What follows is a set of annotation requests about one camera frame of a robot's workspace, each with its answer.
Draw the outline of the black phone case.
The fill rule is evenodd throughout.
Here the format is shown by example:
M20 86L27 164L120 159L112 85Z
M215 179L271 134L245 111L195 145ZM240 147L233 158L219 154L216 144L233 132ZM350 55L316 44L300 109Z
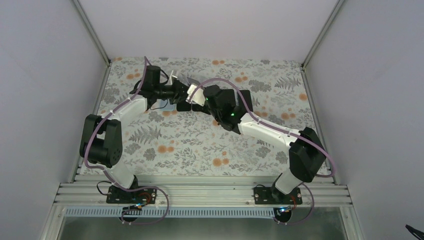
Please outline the black phone case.
M194 112L202 112L202 113L206 113L209 114L209 109L207 106L202 106L199 104L192 104L191 105L191 110Z
M188 102L179 102L176 104L176 110L178 112L190 112L192 110L192 104Z

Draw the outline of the light-blue phone case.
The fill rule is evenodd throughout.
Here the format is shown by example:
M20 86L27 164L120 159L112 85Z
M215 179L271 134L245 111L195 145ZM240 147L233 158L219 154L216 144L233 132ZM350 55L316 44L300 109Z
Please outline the light-blue phone case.
M165 112L172 112L175 110L175 105L172 104L169 100L161 100L159 102L159 110Z

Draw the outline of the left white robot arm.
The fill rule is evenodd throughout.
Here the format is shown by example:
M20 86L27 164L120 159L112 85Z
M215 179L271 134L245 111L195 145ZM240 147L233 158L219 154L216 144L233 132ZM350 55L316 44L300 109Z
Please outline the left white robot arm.
M102 115L90 114L84 120L79 154L88 169L100 170L119 188L119 196L131 203L139 197L136 176L121 161L123 154L123 128L127 127L138 114L149 110L157 100L170 104L184 102L189 86L173 75L171 84L160 82L162 69L148 65L142 78L135 84L129 96L115 108Z

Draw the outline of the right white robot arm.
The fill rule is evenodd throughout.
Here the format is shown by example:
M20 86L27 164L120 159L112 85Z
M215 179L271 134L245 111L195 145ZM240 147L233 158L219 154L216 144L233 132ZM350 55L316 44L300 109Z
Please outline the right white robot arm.
M192 100L205 107L225 130L256 138L283 151L289 167L276 178L270 191L272 200L278 204L289 199L300 184L310 183L329 157L312 128L287 128L255 114L249 90L211 85L198 89Z

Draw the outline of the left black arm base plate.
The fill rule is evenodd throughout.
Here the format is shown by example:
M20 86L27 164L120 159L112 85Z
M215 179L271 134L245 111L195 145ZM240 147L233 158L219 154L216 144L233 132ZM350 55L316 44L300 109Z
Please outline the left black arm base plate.
M145 205L155 204L157 190L148 188L134 192L124 191L116 186L108 189L106 196L107 204L129 204L129 205Z

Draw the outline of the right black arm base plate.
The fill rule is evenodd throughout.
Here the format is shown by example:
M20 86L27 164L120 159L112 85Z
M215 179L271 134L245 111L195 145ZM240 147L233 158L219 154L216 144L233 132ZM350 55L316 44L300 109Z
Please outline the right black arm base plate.
M280 194L271 187L258 184L253 188L253 198L256 205L302 205L302 194L295 187L289 194Z

